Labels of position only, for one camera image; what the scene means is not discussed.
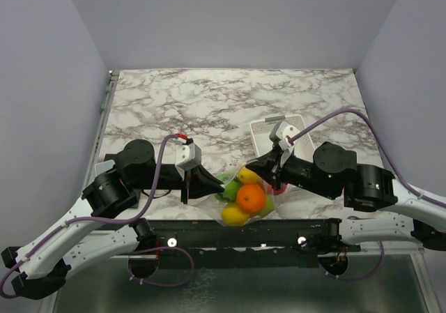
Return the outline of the green toy lime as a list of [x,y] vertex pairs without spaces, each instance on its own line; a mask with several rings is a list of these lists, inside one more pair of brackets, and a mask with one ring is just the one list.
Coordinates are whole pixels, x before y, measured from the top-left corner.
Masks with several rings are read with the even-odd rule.
[[274,199],[272,198],[271,195],[267,195],[265,206],[262,208],[260,212],[257,213],[257,215],[264,218],[265,216],[273,212],[274,209],[275,209]]

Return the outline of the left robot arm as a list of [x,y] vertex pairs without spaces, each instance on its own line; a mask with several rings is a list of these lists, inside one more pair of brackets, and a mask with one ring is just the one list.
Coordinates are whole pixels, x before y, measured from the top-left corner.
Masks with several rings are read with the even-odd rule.
[[71,209],[37,239],[7,247],[1,258],[13,294],[1,297],[40,300],[58,291],[69,277],[119,254],[147,253],[156,235],[144,213],[156,190],[179,190],[182,201],[223,192],[223,183],[201,164],[201,149],[185,135],[179,139],[173,164],[162,161],[153,145],[136,139],[111,155],[113,165],[98,174]]

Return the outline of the yellow toy lemon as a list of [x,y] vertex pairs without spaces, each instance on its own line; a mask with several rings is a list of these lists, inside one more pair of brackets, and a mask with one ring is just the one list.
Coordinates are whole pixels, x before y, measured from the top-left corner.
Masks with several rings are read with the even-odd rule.
[[237,179],[244,185],[257,184],[260,180],[259,176],[253,171],[243,167],[237,174]]

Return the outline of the yellow toy banana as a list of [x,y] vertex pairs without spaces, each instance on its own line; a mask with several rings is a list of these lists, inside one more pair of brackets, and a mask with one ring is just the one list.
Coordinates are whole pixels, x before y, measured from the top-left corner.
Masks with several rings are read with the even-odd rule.
[[227,204],[221,212],[221,218],[227,226],[243,226],[250,218],[250,214],[241,210],[237,204]]

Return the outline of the clear dotted zip bag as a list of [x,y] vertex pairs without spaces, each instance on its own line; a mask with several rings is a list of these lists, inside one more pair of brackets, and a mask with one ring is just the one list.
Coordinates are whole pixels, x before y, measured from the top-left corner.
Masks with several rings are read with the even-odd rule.
[[217,175],[223,191],[205,197],[194,207],[227,227],[241,227],[271,214],[282,202],[287,184],[274,189],[245,166],[237,166]]

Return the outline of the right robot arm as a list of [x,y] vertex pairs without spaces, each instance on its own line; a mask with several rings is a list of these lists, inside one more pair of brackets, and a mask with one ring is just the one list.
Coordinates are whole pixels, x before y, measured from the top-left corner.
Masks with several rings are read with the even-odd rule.
[[409,241],[428,250],[445,250],[445,204],[429,203],[427,195],[405,187],[386,169],[357,163],[354,151],[325,142],[308,162],[274,146],[247,168],[274,188],[294,185],[331,200],[343,197],[344,206],[354,211],[392,214],[340,220],[320,234],[326,250],[370,241]]

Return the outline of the green striped toy watermelon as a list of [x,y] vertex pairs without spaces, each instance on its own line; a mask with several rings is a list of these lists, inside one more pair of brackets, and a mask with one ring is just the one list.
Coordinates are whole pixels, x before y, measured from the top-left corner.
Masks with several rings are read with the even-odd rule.
[[222,202],[234,202],[242,183],[236,175],[223,173],[217,177],[224,184],[224,191],[215,194],[215,198]]

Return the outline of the red toy apple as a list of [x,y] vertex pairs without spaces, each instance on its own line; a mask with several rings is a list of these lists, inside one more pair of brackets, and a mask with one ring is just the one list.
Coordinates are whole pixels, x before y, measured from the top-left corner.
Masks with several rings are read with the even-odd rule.
[[280,188],[274,188],[273,186],[268,186],[268,193],[274,196],[281,195],[287,189],[287,184],[281,184]]

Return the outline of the orange toy fruit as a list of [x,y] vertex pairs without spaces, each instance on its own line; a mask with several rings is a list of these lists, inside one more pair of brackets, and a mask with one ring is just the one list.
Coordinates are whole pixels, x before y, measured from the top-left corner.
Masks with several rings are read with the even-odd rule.
[[241,186],[236,196],[236,204],[241,210],[255,214],[262,210],[266,203],[266,193],[257,184]]

